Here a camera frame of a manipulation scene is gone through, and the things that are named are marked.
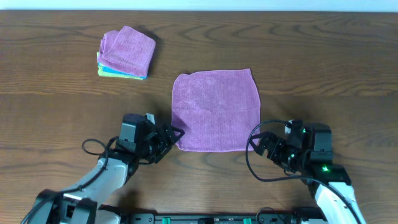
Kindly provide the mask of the purple microfiber cloth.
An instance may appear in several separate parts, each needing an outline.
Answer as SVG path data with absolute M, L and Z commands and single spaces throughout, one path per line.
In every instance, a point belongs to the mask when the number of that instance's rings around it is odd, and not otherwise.
M 243 151 L 260 122 L 261 101 L 251 70 L 181 74 L 172 88 L 172 126 L 190 152 Z

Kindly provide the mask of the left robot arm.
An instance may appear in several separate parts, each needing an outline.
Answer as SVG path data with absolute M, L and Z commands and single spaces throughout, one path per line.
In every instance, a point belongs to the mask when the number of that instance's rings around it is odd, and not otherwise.
M 135 215 L 104 202 L 139 166 L 158 163 L 184 134 L 169 124 L 156 125 L 153 114 L 124 115 L 119 136 L 102 144 L 96 166 L 64 190 L 41 191 L 23 223 L 136 222 Z

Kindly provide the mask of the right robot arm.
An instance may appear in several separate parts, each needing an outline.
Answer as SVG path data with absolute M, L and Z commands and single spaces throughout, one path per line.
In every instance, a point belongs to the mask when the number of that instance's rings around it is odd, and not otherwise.
M 319 208 L 318 214 L 300 217 L 301 223 L 364 223 L 346 169 L 333 163 L 332 131 L 326 124 L 301 119 L 281 121 L 286 138 L 258 124 L 250 132 L 246 149 L 266 156 L 284 171 L 272 182 L 300 180 L 308 187 Z

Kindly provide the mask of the folded yellow-green cloth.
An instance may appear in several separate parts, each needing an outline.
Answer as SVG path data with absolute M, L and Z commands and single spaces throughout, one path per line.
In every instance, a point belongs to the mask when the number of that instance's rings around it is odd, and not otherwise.
M 101 77 L 145 80 L 148 77 L 150 62 L 140 58 L 103 58 L 103 53 L 96 53 L 98 75 Z

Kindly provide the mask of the folded blue cloth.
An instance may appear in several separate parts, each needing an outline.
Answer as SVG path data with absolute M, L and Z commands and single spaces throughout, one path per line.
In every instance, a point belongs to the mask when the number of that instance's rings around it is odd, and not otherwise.
M 146 76 L 137 76 L 133 74 L 128 74 L 124 72 L 119 72 L 117 70 L 113 70 L 112 68 L 106 67 L 103 64 L 98 62 L 98 75 L 101 77 L 113 77 L 113 78 L 130 78 L 136 80 L 145 80 Z

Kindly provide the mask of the folded purple cloth on stack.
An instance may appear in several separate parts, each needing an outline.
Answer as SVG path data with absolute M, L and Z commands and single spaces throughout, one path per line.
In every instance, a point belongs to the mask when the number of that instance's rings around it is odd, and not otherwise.
M 140 58 L 151 62 L 155 46 L 155 40 L 132 27 L 124 26 L 121 30 L 105 33 L 99 51 L 103 53 L 103 58 Z

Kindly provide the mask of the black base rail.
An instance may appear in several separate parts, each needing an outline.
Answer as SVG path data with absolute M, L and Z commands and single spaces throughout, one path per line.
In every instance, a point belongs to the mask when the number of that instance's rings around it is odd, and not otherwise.
M 141 224 L 301 224 L 326 223 L 319 208 L 297 207 L 292 211 L 263 207 L 257 213 L 158 213 L 155 210 L 127 212 L 118 207 L 102 205 L 100 210 L 120 216 L 121 223 Z

